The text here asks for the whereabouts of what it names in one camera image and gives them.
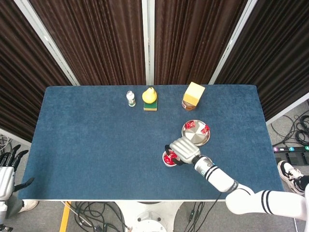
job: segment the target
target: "brown curtain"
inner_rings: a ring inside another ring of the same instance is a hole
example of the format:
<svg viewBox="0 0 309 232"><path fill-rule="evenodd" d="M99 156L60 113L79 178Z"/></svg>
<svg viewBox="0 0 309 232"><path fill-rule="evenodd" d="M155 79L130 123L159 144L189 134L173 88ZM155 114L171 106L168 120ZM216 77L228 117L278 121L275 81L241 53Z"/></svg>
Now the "brown curtain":
<svg viewBox="0 0 309 232"><path fill-rule="evenodd" d="M141 0L30 0L81 85L144 85Z"/></svg>
<svg viewBox="0 0 309 232"><path fill-rule="evenodd" d="M207 84L246 0L155 1L155 84Z"/></svg>
<svg viewBox="0 0 309 232"><path fill-rule="evenodd" d="M70 83L13 1L0 30L0 128L31 142L46 87Z"/></svg>
<svg viewBox="0 0 309 232"><path fill-rule="evenodd" d="M309 1L259 0L216 84L257 85L266 120L309 92Z"/></svg>

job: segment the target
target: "blue felt surface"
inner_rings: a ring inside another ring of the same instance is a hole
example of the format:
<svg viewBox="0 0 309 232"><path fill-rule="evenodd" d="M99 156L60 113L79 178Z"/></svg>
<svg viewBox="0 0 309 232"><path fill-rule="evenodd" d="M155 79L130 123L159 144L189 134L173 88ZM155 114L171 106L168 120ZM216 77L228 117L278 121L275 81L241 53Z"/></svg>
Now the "blue felt surface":
<svg viewBox="0 0 309 232"><path fill-rule="evenodd" d="M162 161L164 145L181 137L190 119L210 126L201 153L232 178L254 191L282 190L256 87L206 86L190 112L181 106L186 88L155 86L157 112L143 111L146 86L47 88L24 175L35 180L19 198L215 199L218 191L192 165Z"/></svg>

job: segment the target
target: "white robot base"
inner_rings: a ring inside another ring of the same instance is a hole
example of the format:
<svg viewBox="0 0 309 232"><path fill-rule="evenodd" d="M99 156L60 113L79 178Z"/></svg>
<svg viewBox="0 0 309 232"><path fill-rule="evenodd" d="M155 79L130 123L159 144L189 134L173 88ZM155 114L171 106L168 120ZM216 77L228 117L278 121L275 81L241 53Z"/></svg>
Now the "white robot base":
<svg viewBox="0 0 309 232"><path fill-rule="evenodd" d="M118 201L130 232L173 232L174 220L183 202L147 204L135 201Z"/></svg>

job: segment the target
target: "silver plate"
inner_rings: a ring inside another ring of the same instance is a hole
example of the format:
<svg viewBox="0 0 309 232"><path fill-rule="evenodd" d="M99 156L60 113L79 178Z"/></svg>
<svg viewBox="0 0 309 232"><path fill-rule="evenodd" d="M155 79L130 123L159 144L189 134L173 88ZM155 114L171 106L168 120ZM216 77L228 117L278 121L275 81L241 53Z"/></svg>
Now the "silver plate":
<svg viewBox="0 0 309 232"><path fill-rule="evenodd" d="M190 121L194 121L195 123L195 127L186 129L185 125L186 123L190 122ZM184 125L183 125L183 129L182 129L182 135L187 137L192 143L194 143L196 146L202 146L205 143L208 142L210 136L211 136L211 132L210 130L206 132L206 134L203 134L201 132L202 129L205 128L206 123L202 122L200 120L190 120L187 121Z"/></svg>

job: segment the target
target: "red food item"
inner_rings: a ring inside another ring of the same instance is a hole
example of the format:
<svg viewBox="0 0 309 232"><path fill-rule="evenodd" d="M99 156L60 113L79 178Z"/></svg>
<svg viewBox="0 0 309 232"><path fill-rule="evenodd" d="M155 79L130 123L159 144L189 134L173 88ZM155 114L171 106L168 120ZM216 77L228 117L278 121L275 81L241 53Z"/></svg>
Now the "red food item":
<svg viewBox="0 0 309 232"><path fill-rule="evenodd" d="M169 156L165 155L163 157L164 162L167 163L168 165L175 165L175 163L173 162L173 158L177 158L177 155L173 151L169 151Z"/></svg>
<svg viewBox="0 0 309 232"><path fill-rule="evenodd" d="M194 122L193 120L188 121L188 122L184 125L184 127L186 128L186 130L187 130L187 129L190 129L190 128L192 128L192 127L195 127L195 122Z"/></svg>
<svg viewBox="0 0 309 232"><path fill-rule="evenodd" d="M210 127L208 126L208 125L205 125L205 127L204 127L204 129L202 129L201 130L201 132L203 133L203 134L206 134L208 131L210 131L211 129L210 129Z"/></svg>

